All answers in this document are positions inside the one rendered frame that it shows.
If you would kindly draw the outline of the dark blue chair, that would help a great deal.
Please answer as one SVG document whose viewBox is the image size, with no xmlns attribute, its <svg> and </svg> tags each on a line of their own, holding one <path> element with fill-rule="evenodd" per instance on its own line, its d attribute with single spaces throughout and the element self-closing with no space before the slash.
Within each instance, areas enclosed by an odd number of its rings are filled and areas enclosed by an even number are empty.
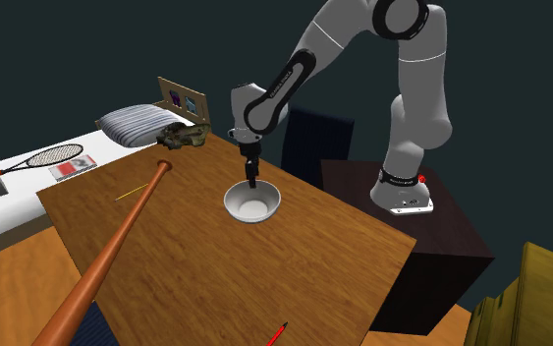
<svg viewBox="0 0 553 346">
<path fill-rule="evenodd" d="M 120 346 L 95 301 L 85 313 L 70 346 Z"/>
<path fill-rule="evenodd" d="M 323 189 L 323 159 L 347 160 L 355 120 L 292 108 L 283 141 L 281 168 Z"/>
</svg>

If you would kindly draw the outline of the red and white book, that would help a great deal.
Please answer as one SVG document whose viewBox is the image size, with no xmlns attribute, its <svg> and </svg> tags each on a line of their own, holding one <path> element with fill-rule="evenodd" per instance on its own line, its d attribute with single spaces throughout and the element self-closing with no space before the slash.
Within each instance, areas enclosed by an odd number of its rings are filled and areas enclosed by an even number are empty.
<svg viewBox="0 0 553 346">
<path fill-rule="evenodd" d="M 53 178 L 59 182 L 83 173 L 97 166 L 89 155 L 81 155 L 49 168 Z"/>
</svg>

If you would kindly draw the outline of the black tennis racket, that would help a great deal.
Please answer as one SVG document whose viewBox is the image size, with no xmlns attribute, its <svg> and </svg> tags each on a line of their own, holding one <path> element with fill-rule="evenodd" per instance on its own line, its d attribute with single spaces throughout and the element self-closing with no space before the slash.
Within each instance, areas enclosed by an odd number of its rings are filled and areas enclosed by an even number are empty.
<svg viewBox="0 0 553 346">
<path fill-rule="evenodd" d="M 81 144 L 61 144 L 34 154 L 26 160 L 0 170 L 0 176 L 9 172 L 50 166 L 72 159 L 83 152 Z"/>
</svg>

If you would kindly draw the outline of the white bowl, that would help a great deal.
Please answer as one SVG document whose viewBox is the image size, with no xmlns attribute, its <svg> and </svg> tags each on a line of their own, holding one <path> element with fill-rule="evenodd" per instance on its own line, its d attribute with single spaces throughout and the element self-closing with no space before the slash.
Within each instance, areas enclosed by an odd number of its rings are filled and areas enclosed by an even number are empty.
<svg viewBox="0 0 553 346">
<path fill-rule="evenodd" d="M 256 180 L 252 188 L 248 181 L 233 185 L 224 195 L 229 214 L 244 223 L 259 223 L 270 218 L 279 208 L 282 196 L 273 184 Z"/>
</svg>

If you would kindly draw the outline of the wooden baseball bat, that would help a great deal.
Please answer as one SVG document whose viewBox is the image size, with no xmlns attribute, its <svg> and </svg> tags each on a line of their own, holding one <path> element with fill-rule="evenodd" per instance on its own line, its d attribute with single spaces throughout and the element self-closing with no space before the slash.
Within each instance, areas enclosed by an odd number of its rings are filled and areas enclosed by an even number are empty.
<svg viewBox="0 0 553 346">
<path fill-rule="evenodd" d="M 157 162 L 155 174 L 121 226 L 115 231 L 51 319 L 39 332 L 31 346 L 69 346 L 138 216 L 165 173 L 170 171 L 172 167 L 172 163 L 168 160 L 160 159 Z"/>
</svg>

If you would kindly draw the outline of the dark robot stand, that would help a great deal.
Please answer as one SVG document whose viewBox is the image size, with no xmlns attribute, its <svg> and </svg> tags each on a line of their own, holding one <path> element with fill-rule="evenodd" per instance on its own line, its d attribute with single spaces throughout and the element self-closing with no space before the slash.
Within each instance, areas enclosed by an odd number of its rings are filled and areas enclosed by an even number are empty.
<svg viewBox="0 0 553 346">
<path fill-rule="evenodd" d="M 427 335 L 450 311 L 494 256 L 432 169 L 422 166 L 434 209 L 394 215 L 375 205 L 369 191 L 380 162 L 323 159 L 323 190 L 416 239 L 377 313 L 371 331 Z"/>
</svg>

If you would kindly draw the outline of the olive yellow cabinet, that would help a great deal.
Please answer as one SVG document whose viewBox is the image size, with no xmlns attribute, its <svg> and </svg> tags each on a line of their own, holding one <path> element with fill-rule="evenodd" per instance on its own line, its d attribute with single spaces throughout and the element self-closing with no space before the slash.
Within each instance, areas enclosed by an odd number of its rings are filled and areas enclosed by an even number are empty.
<svg viewBox="0 0 553 346">
<path fill-rule="evenodd" d="M 476 306 L 464 346 L 553 346 L 553 252 L 525 243 L 520 275 Z"/>
</svg>

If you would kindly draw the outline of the striped pillow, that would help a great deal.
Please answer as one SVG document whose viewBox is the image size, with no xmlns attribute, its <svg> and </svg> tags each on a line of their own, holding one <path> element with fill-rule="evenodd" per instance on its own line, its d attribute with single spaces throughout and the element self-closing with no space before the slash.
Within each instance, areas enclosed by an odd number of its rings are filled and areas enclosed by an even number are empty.
<svg viewBox="0 0 553 346">
<path fill-rule="evenodd" d="M 123 147 L 140 147 L 157 142 L 168 125 L 186 120 L 152 104 L 132 105 L 112 111 L 97 120 L 99 129 Z"/>
</svg>

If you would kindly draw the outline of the wooden table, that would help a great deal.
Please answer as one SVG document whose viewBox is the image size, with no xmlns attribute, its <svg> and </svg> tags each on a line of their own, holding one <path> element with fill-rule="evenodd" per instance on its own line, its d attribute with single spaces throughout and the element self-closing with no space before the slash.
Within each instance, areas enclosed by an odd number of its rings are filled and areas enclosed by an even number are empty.
<svg viewBox="0 0 553 346">
<path fill-rule="evenodd" d="M 39 193 L 80 271 L 111 239 L 160 159 L 172 163 L 96 301 L 120 346 L 360 346 L 415 240 L 269 164 L 282 196 L 267 220 L 226 210 L 238 149 L 153 145 Z"/>
</svg>

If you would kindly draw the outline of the white bed with wooden headboard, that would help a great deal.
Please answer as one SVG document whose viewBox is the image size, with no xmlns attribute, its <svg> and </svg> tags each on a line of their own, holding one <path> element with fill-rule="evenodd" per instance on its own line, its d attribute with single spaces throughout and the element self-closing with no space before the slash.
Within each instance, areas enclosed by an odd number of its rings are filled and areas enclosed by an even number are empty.
<svg viewBox="0 0 553 346">
<path fill-rule="evenodd" d="M 154 105 L 186 124 L 210 121 L 206 96 L 163 78 L 158 79 L 163 99 Z M 0 198 L 0 251 L 51 225 L 37 196 L 60 182 L 47 168 L 25 170 L 3 179 L 8 194 Z"/>
</svg>

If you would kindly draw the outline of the camouflage bag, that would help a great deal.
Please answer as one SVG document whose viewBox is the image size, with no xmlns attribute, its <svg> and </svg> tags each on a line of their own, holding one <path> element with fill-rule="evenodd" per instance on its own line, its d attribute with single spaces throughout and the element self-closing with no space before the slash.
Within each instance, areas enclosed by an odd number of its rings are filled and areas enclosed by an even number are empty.
<svg viewBox="0 0 553 346">
<path fill-rule="evenodd" d="M 188 126 L 182 122 L 174 122 L 160 131 L 156 141 L 170 150 L 180 149 L 185 145 L 203 146 L 210 130 L 209 124 Z"/>
</svg>

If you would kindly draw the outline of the red pen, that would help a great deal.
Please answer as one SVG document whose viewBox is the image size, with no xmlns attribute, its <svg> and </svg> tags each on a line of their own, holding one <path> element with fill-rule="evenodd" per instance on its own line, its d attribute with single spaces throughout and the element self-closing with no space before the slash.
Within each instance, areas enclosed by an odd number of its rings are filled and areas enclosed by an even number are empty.
<svg viewBox="0 0 553 346">
<path fill-rule="evenodd" d="M 284 332 L 287 326 L 288 326 L 288 322 L 286 321 L 278 328 L 278 330 L 269 339 L 269 341 L 266 343 L 265 346 L 273 346 L 273 344 L 278 340 L 278 338 L 281 336 L 281 334 Z"/>
</svg>

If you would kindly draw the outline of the yellow pencil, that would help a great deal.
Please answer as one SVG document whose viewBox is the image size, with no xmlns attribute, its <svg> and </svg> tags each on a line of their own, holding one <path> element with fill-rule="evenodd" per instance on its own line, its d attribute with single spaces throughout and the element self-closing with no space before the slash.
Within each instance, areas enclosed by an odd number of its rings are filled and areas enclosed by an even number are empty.
<svg viewBox="0 0 553 346">
<path fill-rule="evenodd" d="M 142 185 L 142 186 L 140 186 L 140 187 L 137 187 L 137 188 L 135 188 L 135 189 L 133 189 L 133 190 L 127 192 L 127 193 L 124 193 L 124 194 L 122 194 L 121 196 L 119 196 L 119 197 L 117 197 L 116 199 L 114 199 L 114 202 L 117 202 L 117 201 L 119 201 L 119 200 L 121 200 L 121 199 L 123 199 L 123 198 L 125 198 L 125 197 L 127 197 L 127 196 L 130 196 L 130 195 L 132 195 L 132 194 L 134 194 L 134 193 L 136 193 L 136 192 L 139 192 L 139 191 L 141 191 L 142 189 L 146 188 L 148 185 L 149 185 L 149 184 L 144 184 L 144 185 Z"/>
</svg>

